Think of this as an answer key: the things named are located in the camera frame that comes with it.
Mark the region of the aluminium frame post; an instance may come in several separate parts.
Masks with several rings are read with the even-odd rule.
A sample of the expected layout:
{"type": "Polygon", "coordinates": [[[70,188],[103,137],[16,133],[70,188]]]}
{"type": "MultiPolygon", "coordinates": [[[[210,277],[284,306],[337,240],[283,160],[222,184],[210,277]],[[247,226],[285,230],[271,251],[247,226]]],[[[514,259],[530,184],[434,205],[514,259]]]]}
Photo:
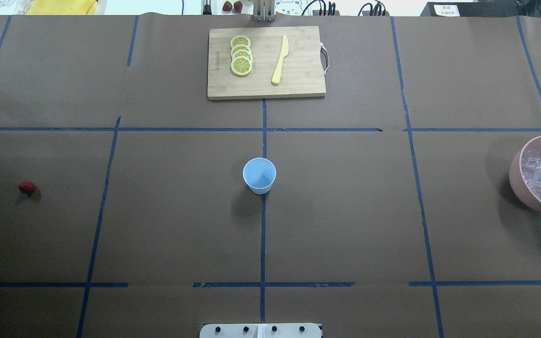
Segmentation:
{"type": "Polygon", "coordinates": [[[253,0],[253,21],[273,22],[276,18],[274,0],[253,0]]]}

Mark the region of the light blue paper cup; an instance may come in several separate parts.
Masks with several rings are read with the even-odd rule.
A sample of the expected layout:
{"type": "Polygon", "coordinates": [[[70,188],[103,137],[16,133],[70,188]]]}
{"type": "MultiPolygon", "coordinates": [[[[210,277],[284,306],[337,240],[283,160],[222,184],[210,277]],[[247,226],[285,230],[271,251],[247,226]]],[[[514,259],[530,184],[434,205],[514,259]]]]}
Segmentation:
{"type": "Polygon", "coordinates": [[[264,195],[271,190],[277,177],[277,170],[268,159],[253,158],[245,163],[242,177],[254,194],[264,195]]]}

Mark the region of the lemon slice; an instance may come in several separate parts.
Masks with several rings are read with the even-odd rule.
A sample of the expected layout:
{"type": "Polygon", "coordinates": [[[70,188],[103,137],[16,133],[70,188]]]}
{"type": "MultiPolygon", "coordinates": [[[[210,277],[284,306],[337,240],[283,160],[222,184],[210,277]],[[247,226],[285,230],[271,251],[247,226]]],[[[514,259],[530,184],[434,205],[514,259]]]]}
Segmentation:
{"type": "Polygon", "coordinates": [[[246,49],[240,49],[232,54],[232,61],[237,60],[239,58],[242,58],[242,59],[245,58],[250,63],[253,62],[253,54],[251,53],[251,51],[246,50],[246,49]]]}
{"type": "Polygon", "coordinates": [[[253,68],[253,62],[250,63],[245,58],[239,58],[231,62],[230,68],[234,75],[239,77],[245,77],[249,75],[249,73],[251,73],[251,70],[253,68]]]}
{"type": "Polygon", "coordinates": [[[231,49],[232,58],[236,58],[237,56],[246,56],[246,55],[252,55],[252,51],[250,47],[245,44],[235,45],[231,49]]]}
{"type": "Polygon", "coordinates": [[[250,48],[251,41],[247,36],[239,35],[234,36],[230,41],[231,48],[234,49],[238,46],[245,46],[247,48],[250,48]]]}

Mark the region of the bamboo cutting board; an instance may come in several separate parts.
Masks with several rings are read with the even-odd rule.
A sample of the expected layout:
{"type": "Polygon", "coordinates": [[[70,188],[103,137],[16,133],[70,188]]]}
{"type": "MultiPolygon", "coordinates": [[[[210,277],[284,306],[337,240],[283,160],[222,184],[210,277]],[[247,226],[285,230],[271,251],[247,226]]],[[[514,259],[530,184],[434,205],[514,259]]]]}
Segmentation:
{"type": "Polygon", "coordinates": [[[211,29],[209,31],[208,99],[322,98],[326,95],[318,26],[211,29]],[[251,41],[253,69],[245,77],[231,71],[234,36],[251,41]],[[283,36],[289,52],[279,85],[271,84],[283,36]]]}

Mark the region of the yellow plastic knife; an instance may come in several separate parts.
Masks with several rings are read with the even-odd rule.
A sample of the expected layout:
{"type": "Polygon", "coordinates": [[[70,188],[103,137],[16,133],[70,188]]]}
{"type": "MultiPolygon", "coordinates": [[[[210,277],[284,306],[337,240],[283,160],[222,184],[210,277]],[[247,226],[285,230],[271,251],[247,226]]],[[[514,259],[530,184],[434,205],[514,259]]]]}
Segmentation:
{"type": "Polygon", "coordinates": [[[289,52],[288,37],[283,36],[277,64],[275,66],[275,69],[273,71],[272,78],[271,78],[271,84],[274,86],[279,85],[281,82],[281,78],[283,75],[283,63],[284,63],[284,59],[288,56],[288,52],[289,52]]]}

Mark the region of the yellow cloth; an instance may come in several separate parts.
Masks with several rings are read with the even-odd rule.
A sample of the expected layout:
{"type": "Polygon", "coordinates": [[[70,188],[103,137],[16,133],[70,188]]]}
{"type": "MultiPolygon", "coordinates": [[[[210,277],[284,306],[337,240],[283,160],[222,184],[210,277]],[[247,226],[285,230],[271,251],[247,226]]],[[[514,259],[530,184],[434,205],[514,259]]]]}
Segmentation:
{"type": "Polygon", "coordinates": [[[35,0],[27,15],[93,15],[98,0],[35,0]]]}

